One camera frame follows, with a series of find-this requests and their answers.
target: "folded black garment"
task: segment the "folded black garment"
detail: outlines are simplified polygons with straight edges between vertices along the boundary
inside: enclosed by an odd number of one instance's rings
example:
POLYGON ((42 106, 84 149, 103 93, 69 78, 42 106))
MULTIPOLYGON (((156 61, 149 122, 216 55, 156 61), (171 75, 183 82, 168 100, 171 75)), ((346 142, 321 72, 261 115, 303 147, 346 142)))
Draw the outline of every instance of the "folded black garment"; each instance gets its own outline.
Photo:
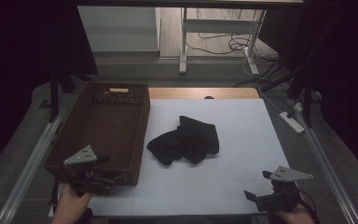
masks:
POLYGON ((197 164, 205 159, 206 154, 219 152, 219 140, 213 124, 180 116, 180 126, 175 131, 164 133, 153 139, 147 148, 164 165, 171 165, 173 160, 187 158, 197 164))

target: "wooden floor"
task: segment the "wooden floor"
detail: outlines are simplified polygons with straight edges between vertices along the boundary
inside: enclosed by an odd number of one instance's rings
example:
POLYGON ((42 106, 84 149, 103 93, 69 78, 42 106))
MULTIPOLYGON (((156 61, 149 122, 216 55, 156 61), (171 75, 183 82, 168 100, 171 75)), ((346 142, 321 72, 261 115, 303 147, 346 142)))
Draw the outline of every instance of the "wooden floor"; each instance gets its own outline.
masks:
MULTIPOLYGON (((216 20, 251 20, 254 15, 258 17, 260 10, 240 10, 240 9, 214 9, 214 8, 189 8, 187 10, 188 19, 216 19, 216 20)), ((161 34, 160 34, 160 57, 161 58, 178 58, 182 43, 182 17, 183 11, 176 7, 162 7, 161 14, 161 34)), ((188 57, 216 57, 216 58, 244 58, 243 50, 231 51, 229 41, 231 35, 220 36, 215 38, 202 38, 215 36, 217 34, 187 34, 187 44, 190 47, 203 50, 192 49, 187 47, 188 57)), ((246 44, 248 35, 234 35, 235 40, 239 43, 246 44)), ((256 50, 263 56, 274 56, 276 52, 269 48, 262 41, 256 41, 256 50)))

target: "person's left hand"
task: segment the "person's left hand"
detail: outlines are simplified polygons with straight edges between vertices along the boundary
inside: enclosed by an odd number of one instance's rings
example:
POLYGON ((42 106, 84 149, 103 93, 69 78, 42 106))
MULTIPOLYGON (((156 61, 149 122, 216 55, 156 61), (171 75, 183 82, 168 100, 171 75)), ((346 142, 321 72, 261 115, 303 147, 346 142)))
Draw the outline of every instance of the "person's left hand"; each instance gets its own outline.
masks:
POLYGON ((86 211, 92 194, 85 193, 79 197, 67 184, 61 191, 60 200, 52 220, 52 224, 74 224, 86 211))

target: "gray floor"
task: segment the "gray floor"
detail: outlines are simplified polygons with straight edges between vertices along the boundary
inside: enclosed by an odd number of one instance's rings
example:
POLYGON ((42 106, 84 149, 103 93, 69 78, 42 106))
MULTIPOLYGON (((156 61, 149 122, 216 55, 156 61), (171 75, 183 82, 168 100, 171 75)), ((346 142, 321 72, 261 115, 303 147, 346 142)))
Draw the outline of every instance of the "gray floor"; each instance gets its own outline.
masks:
MULTIPOLYGON (((185 76, 178 75, 177 60, 96 58, 96 62, 100 75, 90 77, 101 81, 146 83, 150 87, 234 87, 242 81, 246 82, 241 87, 255 87, 259 82, 246 75, 242 60, 190 60, 185 76)), ((266 71, 268 64, 259 65, 261 71, 266 71)), ((76 101, 82 81, 76 79, 76 84, 72 103, 76 101)), ((285 87, 278 87, 273 92, 286 100, 284 89, 285 87)), ((48 99, 48 95, 48 84, 34 90, 33 103, 27 115, 0 156, 0 209, 48 123, 49 109, 39 108, 42 101, 48 99)), ((287 105, 278 97, 271 93, 267 93, 266 96, 281 110, 288 110, 287 105)), ((314 180, 301 181, 298 184, 316 202, 321 222, 346 223, 337 200, 310 150, 305 134, 294 133, 278 117, 279 112, 267 101, 266 106, 290 166, 315 176, 314 180)), ((313 131, 317 133, 321 145, 358 211, 358 161, 324 122, 318 104, 313 106, 312 121, 313 131)), ((12 223, 49 223, 50 218, 47 215, 52 183, 53 177, 39 167, 12 223)), ((258 222, 268 223, 265 217, 260 217, 258 222)))

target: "triangular metal plate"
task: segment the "triangular metal plate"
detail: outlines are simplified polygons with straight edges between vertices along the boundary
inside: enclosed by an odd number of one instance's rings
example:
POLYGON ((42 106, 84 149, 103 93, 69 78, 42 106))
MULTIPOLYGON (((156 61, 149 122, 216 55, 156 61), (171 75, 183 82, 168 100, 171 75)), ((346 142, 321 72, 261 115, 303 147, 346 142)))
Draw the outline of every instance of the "triangular metal plate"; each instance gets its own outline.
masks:
POLYGON ((312 179, 313 175, 302 173, 296 170, 286 168, 284 166, 278 167, 278 169, 269 176, 269 179, 279 180, 282 182, 292 182, 301 179, 312 179))
POLYGON ((90 161, 97 161, 97 156, 95 156, 91 146, 86 146, 85 148, 78 151, 75 155, 64 161, 63 164, 73 165, 73 164, 90 162, 90 161))

